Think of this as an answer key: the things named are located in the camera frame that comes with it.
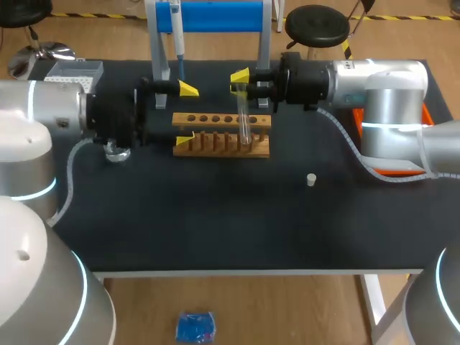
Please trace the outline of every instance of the yellow and black tape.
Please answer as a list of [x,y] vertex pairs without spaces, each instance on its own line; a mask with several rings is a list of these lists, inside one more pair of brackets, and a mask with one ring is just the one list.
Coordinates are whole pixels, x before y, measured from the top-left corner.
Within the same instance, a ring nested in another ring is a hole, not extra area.
[[[133,19],[146,20],[146,17],[133,16],[129,14],[102,14],[102,13],[52,13],[50,17],[67,18],[112,18],[112,19]],[[351,19],[358,20],[359,16],[352,16]],[[458,16],[365,16],[363,20],[460,20]]]
[[[352,16],[351,19],[358,20],[360,16]],[[364,16],[363,20],[460,20],[458,16]]]
[[345,54],[345,60],[353,60],[353,54],[351,53],[350,44],[348,40],[342,43],[342,50]]
[[146,17],[132,16],[128,14],[102,14],[102,13],[52,13],[50,17],[65,18],[112,18],[112,19],[133,19],[146,20]]

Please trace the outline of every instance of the wooden test tube rack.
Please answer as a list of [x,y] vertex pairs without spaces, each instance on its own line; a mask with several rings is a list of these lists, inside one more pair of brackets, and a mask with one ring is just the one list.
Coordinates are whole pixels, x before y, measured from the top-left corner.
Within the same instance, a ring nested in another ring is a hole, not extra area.
[[239,134],[228,132],[218,133],[213,128],[233,130],[239,129],[238,115],[236,114],[197,114],[174,113],[172,125],[184,129],[198,127],[209,128],[209,132],[201,130],[195,132],[195,137],[174,147],[175,156],[185,157],[228,157],[228,158],[268,158],[270,157],[270,138],[267,132],[272,127],[270,115],[250,115],[251,130],[256,129],[259,134],[252,133],[251,143],[243,145]]

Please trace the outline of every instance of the stool seat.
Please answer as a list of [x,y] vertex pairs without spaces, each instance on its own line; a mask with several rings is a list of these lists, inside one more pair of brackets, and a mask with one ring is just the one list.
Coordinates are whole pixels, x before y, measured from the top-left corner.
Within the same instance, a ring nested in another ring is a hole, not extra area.
[[0,27],[28,27],[41,22],[52,11],[51,0],[11,0],[0,2]]
[[305,5],[286,17],[285,30],[296,43],[314,48],[340,45],[350,33],[348,19],[339,11],[322,5]]

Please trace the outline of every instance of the black stool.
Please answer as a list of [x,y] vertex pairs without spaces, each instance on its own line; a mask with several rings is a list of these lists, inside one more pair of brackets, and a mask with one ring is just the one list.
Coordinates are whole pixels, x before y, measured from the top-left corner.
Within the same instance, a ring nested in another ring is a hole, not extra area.
[[52,11],[51,0],[1,0],[0,27],[27,27],[32,44],[22,48],[8,63],[8,73],[16,79],[27,79],[38,59],[74,60],[75,53],[63,43],[38,41],[32,25],[41,22]]
[[[359,2],[364,11],[350,33],[349,20],[356,11]],[[351,11],[345,17],[341,12],[322,5],[305,5],[292,10],[286,17],[286,33],[293,40],[287,45],[287,49],[299,43],[308,47],[308,59],[313,57],[314,48],[330,48],[343,43],[347,37],[351,37],[361,24],[366,15],[374,6],[375,0],[358,0]]]

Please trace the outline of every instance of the blue packet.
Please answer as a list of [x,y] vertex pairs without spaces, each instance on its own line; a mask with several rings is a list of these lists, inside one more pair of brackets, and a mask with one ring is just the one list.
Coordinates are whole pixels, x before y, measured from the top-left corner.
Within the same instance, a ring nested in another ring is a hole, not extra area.
[[214,315],[210,313],[181,313],[175,340],[184,343],[211,343],[216,335]]

